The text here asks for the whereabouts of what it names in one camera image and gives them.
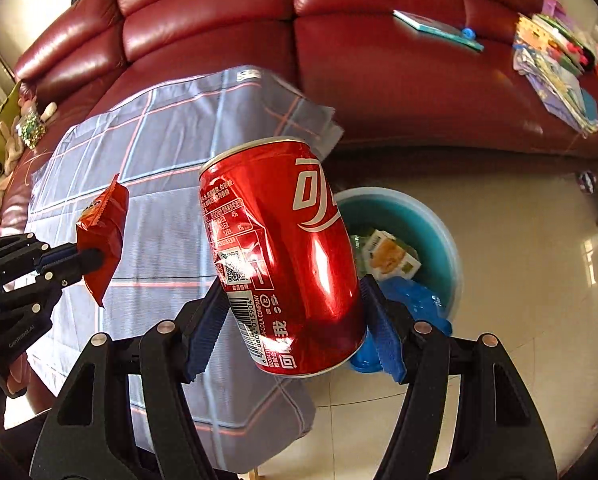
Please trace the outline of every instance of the silver screw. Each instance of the silver screw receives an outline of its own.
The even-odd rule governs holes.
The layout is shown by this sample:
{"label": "silver screw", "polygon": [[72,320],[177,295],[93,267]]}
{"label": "silver screw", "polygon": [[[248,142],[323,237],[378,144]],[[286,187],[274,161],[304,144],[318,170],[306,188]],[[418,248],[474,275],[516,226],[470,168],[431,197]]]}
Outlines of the silver screw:
{"label": "silver screw", "polygon": [[498,345],[498,339],[492,334],[486,334],[481,338],[481,340],[485,346],[489,346],[490,348],[494,348],[496,345]]}
{"label": "silver screw", "polygon": [[90,338],[90,344],[93,346],[102,346],[106,342],[106,339],[108,339],[106,334],[99,332]]}
{"label": "silver screw", "polygon": [[432,332],[432,327],[430,326],[430,323],[425,321],[417,321],[415,323],[415,332],[419,332],[420,334],[429,334]]}
{"label": "silver screw", "polygon": [[157,332],[160,334],[169,334],[173,330],[175,330],[175,323],[170,320],[162,321],[159,323],[159,325],[157,325]]}

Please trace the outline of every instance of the red snack wrapper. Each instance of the red snack wrapper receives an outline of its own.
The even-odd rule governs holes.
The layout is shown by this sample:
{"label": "red snack wrapper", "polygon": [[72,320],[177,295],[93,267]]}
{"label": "red snack wrapper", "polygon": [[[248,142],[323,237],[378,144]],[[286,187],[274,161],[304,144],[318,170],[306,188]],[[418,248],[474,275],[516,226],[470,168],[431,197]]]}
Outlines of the red snack wrapper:
{"label": "red snack wrapper", "polygon": [[129,193],[117,182],[118,177],[119,173],[77,220],[77,250],[96,248],[104,255],[101,268],[84,276],[86,287],[101,307],[103,295],[121,260],[128,213]]}

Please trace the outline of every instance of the qr code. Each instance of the qr code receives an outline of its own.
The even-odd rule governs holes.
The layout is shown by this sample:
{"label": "qr code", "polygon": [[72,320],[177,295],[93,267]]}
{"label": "qr code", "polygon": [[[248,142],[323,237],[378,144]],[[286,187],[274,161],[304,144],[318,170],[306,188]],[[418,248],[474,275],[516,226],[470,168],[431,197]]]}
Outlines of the qr code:
{"label": "qr code", "polygon": [[250,281],[250,264],[241,253],[241,248],[227,249],[218,253],[223,266],[223,275],[228,285],[242,285]]}

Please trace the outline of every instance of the soda can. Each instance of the soda can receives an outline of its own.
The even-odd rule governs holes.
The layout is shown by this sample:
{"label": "soda can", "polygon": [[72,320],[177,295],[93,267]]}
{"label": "soda can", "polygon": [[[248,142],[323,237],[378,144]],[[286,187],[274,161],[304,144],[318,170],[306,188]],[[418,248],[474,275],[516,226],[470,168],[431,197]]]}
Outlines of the soda can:
{"label": "soda can", "polygon": [[209,160],[199,180],[215,267],[257,366],[304,378],[345,362],[365,336],[359,282],[310,147],[247,142]]}

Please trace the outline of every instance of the sofa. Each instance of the sofa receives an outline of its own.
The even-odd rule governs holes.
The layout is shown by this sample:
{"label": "sofa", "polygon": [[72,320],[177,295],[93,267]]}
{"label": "sofa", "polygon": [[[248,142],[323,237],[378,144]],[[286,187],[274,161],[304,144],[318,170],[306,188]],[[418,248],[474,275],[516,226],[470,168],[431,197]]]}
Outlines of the sofa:
{"label": "sofa", "polygon": [[[57,102],[46,136],[26,151],[2,208],[0,235],[22,232],[32,175],[73,124],[164,80],[241,64],[274,70],[346,133],[326,161],[332,180],[452,168],[476,159],[525,168],[598,161],[589,139],[547,113],[512,69],[517,15],[543,0],[79,0],[22,55],[14,71],[40,107]],[[415,32],[392,16],[415,12],[470,27],[482,54]],[[581,78],[596,99],[598,81]]]}

